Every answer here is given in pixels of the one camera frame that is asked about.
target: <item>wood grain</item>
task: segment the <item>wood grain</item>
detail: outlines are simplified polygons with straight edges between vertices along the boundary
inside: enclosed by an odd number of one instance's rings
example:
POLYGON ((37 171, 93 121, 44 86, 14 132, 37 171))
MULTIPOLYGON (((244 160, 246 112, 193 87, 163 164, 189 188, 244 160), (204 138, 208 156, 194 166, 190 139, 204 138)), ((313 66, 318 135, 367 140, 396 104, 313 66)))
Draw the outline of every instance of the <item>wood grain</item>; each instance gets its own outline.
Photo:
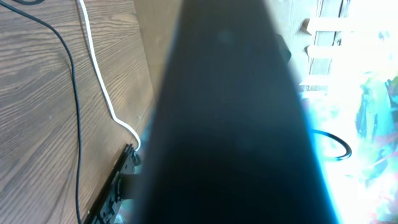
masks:
MULTIPOLYGON (((7 3, 54 26, 73 55, 81 104, 80 212, 86 217, 127 142, 109 116, 78 3, 7 3)), ((153 89, 132 0, 87 0, 96 55, 117 116, 141 133, 153 89)), ((44 26, 0 7, 0 223, 76 223, 76 111, 70 62, 44 26)))

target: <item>black cable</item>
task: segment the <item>black cable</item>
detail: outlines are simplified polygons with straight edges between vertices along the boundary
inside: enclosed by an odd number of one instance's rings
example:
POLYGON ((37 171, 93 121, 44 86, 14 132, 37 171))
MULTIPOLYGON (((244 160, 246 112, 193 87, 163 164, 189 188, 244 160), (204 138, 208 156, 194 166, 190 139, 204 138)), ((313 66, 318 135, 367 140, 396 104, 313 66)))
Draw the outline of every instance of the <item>black cable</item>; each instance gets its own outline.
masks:
POLYGON ((78 164, 77 164, 77 174, 76 174, 76 192, 75 192, 75 202, 76 202, 76 216, 77 216, 77 222, 81 224, 81 219, 80 219, 80 209, 79 209, 79 179, 80 179, 80 164, 81 164, 81 130, 80 130, 80 106, 79 106, 79 99, 78 99, 78 92, 77 92, 77 84, 76 84, 76 76, 75 76, 75 64, 73 63, 72 55, 69 51, 69 48, 65 41, 63 41, 61 35, 50 25, 47 23, 41 21, 40 19, 31 16, 25 12, 22 12, 7 3, 3 2, 0 0, 0 5, 6 7, 7 9, 16 12, 28 19, 31 19, 35 22, 38 22, 39 24, 42 24, 43 26, 49 28, 52 32, 54 32, 55 35, 61 40, 61 43, 65 50, 67 51, 69 60, 70 60, 70 66, 72 68, 72 83, 73 83, 73 91, 75 92, 75 101, 76 101, 76 116, 77 116, 77 135, 78 135, 78 142, 79 142, 79 149, 78 149, 78 164))
POLYGON ((333 140, 335 140, 336 142, 340 143, 345 149, 346 149, 346 153, 342 156, 336 156, 336 157, 328 157, 329 159, 332 159, 334 161, 342 161, 344 159, 348 159, 351 157, 351 155, 353 154, 351 147, 347 144, 347 142, 345 142, 344 140, 342 140, 341 138, 335 136, 334 134, 330 134, 328 132, 325 131, 319 131, 319 130, 312 130, 313 133, 315 134, 321 134, 323 136, 329 137, 333 140))

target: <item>cord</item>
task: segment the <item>cord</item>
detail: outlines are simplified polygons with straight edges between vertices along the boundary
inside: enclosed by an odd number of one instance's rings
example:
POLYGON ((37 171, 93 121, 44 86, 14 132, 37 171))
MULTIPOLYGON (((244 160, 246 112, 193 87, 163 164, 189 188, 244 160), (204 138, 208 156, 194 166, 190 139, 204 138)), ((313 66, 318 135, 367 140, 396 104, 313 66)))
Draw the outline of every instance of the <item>cord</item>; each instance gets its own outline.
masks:
POLYGON ((117 118, 116 114, 115 114, 115 112, 113 110, 111 99, 109 98, 108 91, 106 91, 104 80, 102 79, 100 68, 98 66, 97 59, 95 57, 93 38, 91 36, 90 22, 88 20, 88 14, 87 14, 86 5, 85 5, 84 0, 79 0, 79 2, 80 2, 81 10, 83 11, 83 17, 85 18, 85 25, 86 25, 88 45, 90 46, 91 60, 92 60, 93 65, 94 65, 95 73, 97 75, 97 79, 99 81, 99 85, 101 86, 102 93, 103 93, 103 95, 105 97, 105 102, 106 102, 106 105, 108 106, 109 113, 111 114, 111 117, 114 120, 114 122, 116 122, 116 123, 120 124, 121 126, 123 126, 124 128, 126 128, 135 137, 135 139, 137 139, 137 149, 136 149, 136 151, 138 151, 140 149, 140 147, 141 147, 141 140, 139 138, 139 135, 137 134, 137 132, 132 127, 130 127, 130 125, 126 124, 124 121, 121 121, 119 118, 117 118))
POLYGON ((328 132, 325 131, 319 131, 319 130, 315 130, 313 129, 312 132, 314 134, 321 134, 323 136, 329 137, 333 140, 335 140, 336 142, 340 143, 345 149, 346 149, 346 153, 342 156, 336 156, 336 157, 329 157, 330 159, 334 160, 334 161, 342 161, 344 159, 348 159, 351 157, 351 155, 353 154, 351 147, 349 146, 349 144, 347 144, 347 142, 343 141, 341 138, 335 136, 334 134, 330 134, 328 132))
POLYGON ((75 76, 75 64, 73 63, 73 58, 72 55, 69 51, 69 48, 65 41, 63 41, 61 35, 50 25, 47 23, 41 21, 40 19, 31 16, 25 12, 20 11, 19 9, 16 9, 7 3, 3 2, 0 0, 0 5, 4 6, 5 8, 11 10, 12 12, 16 12, 20 14, 21 16, 24 16, 28 19, 31 19, 35 22, 38 22, 39 24, 42 24, 43 26, 49 28, 61 41, 63 47, 67 51, 69 60, 70 60, 70 66, 72 68, 72 84, 73 84, 73 91, 75 94, 75 102, 76 102, 76 117, 77 117, 77 136, 78 136, 78 143, 79 143, 79 149, 78 149, 78 164, 77 164, 77 172, 76 172, 76 192, 75 192, 75 202, 76 202, 76 215, 77 215, 77 222, 81 224, 81 219, 80 219, 80 209, 79 209, 79 179, 80 179, 80 165, 81 165, 81 129, 80 129, 80 106, 79 106, 79 98, 78 98, 78 92, 77 92, 77 84, 76 84, 76 76, 75 76))

